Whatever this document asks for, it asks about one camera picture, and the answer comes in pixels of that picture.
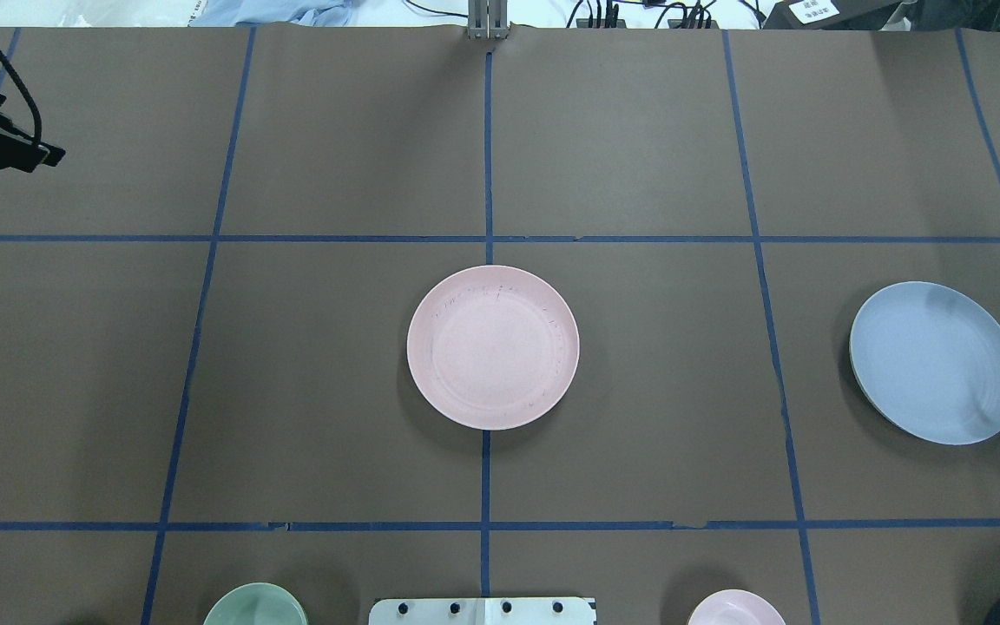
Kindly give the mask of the pink plate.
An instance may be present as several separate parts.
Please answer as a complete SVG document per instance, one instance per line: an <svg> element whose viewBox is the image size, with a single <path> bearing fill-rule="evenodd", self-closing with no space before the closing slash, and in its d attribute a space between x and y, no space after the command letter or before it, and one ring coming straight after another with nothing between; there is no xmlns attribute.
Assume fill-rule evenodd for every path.
<svg viewBox="0 0 1000 625"><path fill-rule="evenodd" d="M581 336L568 302L543 278L516 266L470 266L421 299L405 356L439 414L473 430L507 431L566 396Z"/></svg>

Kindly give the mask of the pink bowl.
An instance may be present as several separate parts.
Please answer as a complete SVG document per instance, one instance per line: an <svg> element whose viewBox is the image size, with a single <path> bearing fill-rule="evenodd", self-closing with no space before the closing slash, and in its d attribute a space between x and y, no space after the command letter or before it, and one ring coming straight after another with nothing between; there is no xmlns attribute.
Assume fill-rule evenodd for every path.
<svg viewBox="0 0 1000 625"><path fill-rule="evenodd" d="M766 600L744 589L723 589L703 598L687 624L786 624L782 614Z"/></svg>

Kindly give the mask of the green bowl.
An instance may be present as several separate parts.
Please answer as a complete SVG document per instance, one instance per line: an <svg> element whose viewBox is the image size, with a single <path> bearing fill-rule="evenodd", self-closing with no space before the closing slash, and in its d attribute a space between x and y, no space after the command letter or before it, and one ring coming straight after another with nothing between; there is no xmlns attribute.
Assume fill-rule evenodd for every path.
<svg viewBox="0 0 1000 625"><path fill-rule="evenodd" d="M202 624L309 624L297 597L270 582L231 589L207 611Z"/></svg>

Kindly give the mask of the black box with label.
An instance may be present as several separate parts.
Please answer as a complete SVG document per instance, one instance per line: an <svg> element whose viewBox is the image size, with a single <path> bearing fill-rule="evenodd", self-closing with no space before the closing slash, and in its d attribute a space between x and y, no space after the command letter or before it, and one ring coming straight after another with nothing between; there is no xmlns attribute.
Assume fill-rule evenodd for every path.
<svg viewBox="0 0 1000 625"><path fill-rule="evenodd" d="M857 30L884 27L902 1L781 1L763 30Z"/></svg>

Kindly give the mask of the light blue cloth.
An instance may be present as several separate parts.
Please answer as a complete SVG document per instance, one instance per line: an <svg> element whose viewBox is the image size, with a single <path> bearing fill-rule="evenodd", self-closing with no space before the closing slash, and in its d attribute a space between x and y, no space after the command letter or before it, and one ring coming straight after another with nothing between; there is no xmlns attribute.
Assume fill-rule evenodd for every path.
<svg viewBox="0 0 1000 625"><path fill-rule="evenodd" d="M191 27L253 27L294 23L341 27L349 23L353 1L206 1Z"/></svg>

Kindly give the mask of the blue plate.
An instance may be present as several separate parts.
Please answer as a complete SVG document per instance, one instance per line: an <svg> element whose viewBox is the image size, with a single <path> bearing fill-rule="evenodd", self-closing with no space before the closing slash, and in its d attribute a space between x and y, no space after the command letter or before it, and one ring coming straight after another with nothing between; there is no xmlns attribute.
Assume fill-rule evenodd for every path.
<svg viewBox="0 0 1000 625"><path fill-rule="evenodd" d="M878 289L848 352L865 399L906 434L950 446L1000 434L1000 324L964 293L928 281Z"/></svg>

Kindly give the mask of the aluminium frame post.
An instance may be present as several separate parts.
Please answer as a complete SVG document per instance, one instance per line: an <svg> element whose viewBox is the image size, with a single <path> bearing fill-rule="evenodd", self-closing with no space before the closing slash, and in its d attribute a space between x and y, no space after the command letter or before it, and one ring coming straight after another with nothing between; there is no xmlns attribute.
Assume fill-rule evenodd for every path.
<svg viewBox="0 0 1000 625"><path fill-rule="evenodd" d="M467 3L467 37L470 40L507 39L510 20L507 0L469 0Z"/></svg>

